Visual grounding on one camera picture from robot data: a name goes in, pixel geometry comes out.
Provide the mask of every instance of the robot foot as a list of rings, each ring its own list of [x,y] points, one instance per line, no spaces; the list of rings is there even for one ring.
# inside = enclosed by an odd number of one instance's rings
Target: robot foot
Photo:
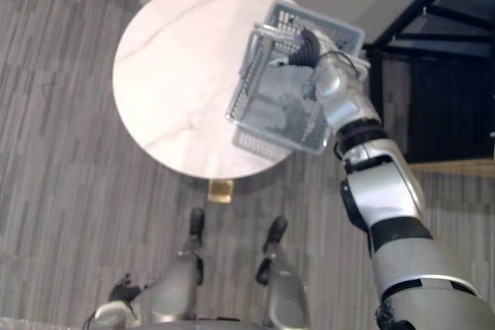
[[[189,218],[189,238],[197,239],[200,245],[203,244],[203,230],[204,230],[204,210],[201,208],[194,208]]]
[[[275,218],[273,223],[268,230],[268,234],[266,236],[266,241],[263,244],[263,253],[266,254],[268,251],[268,247],[272,243],[276,243],[277,245],[282,240],[285,231],[287,230],[287,219],[284,216],[278,216]],[[256,273],[255,279],[262,286],[268,285],[268,279],[270,277],[270,267],[271,267],[271,258],[266,257],[260,264],[258,268],[258,272]]]
[[[282,237],[284,236],[285,230],[287,230],[287,219],[284,216],[278,216],[272,222],[268,234],[266,236],[266,241],[263,244],[263,253],[268,250],[268,245],[270,243],[280,243]]]

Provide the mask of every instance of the robot leg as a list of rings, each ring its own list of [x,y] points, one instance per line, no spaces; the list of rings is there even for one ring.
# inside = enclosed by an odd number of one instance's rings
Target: robot leg
[[[200,258],[204,211],[191,212],[189,238],[165,274],[149,288],[146,323],[192,320],[196,317],[196,289],[203,281]]]
[[[280,240],[287,220],[280,216],[270,227],[263,246],[265,259],[256,274],[256,281],[268,285],[268,303],[264,325],[277,330],[309,329],[309,310],[301,277],[287,261]]]

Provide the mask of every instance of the white marble tabletop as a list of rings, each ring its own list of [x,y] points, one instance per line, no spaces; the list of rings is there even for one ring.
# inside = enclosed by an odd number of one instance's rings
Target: white marble tabletop
[[[114,60],[114,97],[131,136],[158,162],[204,179],[276,163],[235,147],[225,119],[249,33],[273,1],[151,0],[132,19]]]

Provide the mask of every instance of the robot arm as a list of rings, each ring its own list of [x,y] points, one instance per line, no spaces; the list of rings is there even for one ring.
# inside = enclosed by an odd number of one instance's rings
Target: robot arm
[[[350,222],[368,235],[381,329],[494,329],[495,316],[422,222],[425,197],[387,138],[357,69],[339,54],[315,69],[316,98],[336,136]]]

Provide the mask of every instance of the basket handle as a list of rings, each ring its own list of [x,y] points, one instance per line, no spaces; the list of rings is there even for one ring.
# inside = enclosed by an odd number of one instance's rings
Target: basket handle
[[[271,25],[255,23],[254,30],[251,31],[251,34],[249,35],[246,53],[244,54],[244,59],[242,61],[240,71],[242,78],[245,78],[248,74],[249,66],[253,62],[261,38],[267,38],[273,42],[296,44],[297,46],[301,46],[304,43],[304,39],[299,34],[280,30]]]

